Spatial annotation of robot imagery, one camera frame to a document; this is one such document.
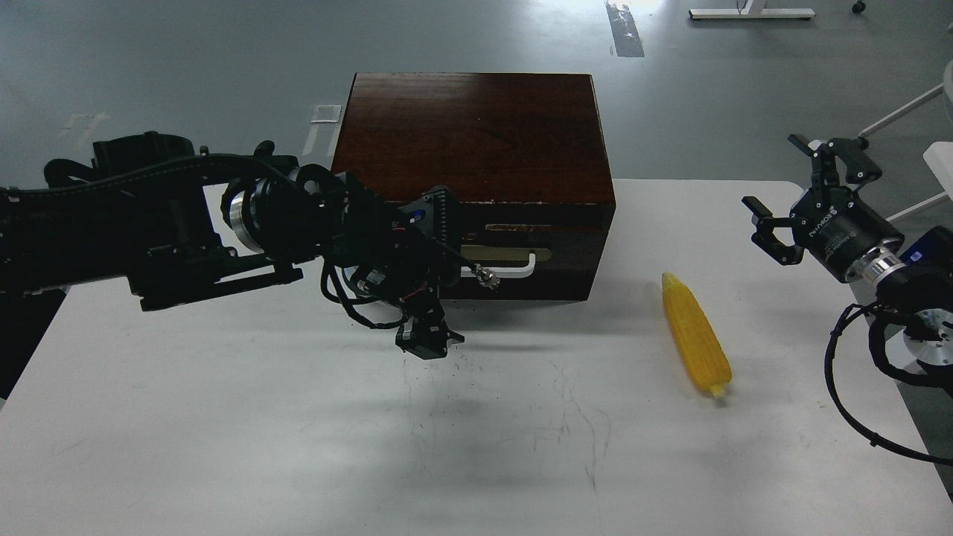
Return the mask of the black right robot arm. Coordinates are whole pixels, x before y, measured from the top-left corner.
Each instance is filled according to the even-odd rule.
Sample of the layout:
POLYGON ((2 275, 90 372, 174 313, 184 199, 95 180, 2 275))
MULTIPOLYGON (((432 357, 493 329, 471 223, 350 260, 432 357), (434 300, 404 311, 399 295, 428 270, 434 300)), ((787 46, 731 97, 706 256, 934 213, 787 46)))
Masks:
POLYGON ((876 292, 870 353, 884 374, 909 386, 951 391, 951 232, 939 226, 902 252, 905 238, 860 198, 861 187, 882 176, 867 156, 867 143, 833 137, 789 141, 812 164, 811 185, 788 212, 774 217, 758 198, 742 203, 752 211, 752 242, 782 265, 810 253, 842 284, 864 279, 876 292), (885 327, 901 325, 922 374, 892 366, 885 353, 885 327))

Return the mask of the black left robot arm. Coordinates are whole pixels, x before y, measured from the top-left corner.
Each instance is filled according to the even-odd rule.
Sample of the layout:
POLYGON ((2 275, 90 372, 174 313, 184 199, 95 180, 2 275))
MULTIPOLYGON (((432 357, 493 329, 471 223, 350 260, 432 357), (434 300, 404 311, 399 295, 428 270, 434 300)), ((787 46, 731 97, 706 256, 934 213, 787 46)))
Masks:
POLYGON ((125 278, 145 311, 303 277, 358 325, 395 329, 399 349, 434 360, 464 337, 440 293, 466 266, 449 188, 390 205, 354 174, 300 165, 262 141, 252 155, 194 149, 150 131, 93 144, 92 165, 44 167, 44 189, 2 190, 2 397, 67 288, 125 278))

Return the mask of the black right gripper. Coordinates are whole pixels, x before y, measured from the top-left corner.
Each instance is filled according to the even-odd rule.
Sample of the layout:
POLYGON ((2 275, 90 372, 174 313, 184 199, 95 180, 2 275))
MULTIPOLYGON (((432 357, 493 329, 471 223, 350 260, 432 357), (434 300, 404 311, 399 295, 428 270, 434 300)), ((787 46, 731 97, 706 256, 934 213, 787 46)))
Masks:
POLYGON ((857 281, 855 262, 883 246, 896 253, 905 236, 857 195, 865 185, 881 179, 882 169, 865 153, 864 137, 809 140, 791 133, 788 141, 811 159, 811 184, 790 210, 790 217, 774 217, 759 198, 742 197, 752 213, 751 241, 783 266, 799 264, 804 249, 841 284, 857 281), (793 229, 795 244, 785 245, 777 228, 793 229))

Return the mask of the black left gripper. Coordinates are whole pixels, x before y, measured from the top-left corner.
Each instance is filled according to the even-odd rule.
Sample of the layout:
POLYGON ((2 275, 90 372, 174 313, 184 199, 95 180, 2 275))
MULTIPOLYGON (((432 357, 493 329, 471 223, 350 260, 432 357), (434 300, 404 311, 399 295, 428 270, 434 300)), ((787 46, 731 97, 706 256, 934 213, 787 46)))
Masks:
POLYGON ((451 346, 465 342, 465 336, 448 328, 438 287, 428 282, 402 284, 396 290, 396 304, 407 316, 395 336, 402 351, 437 360, 446 357, 451 346))

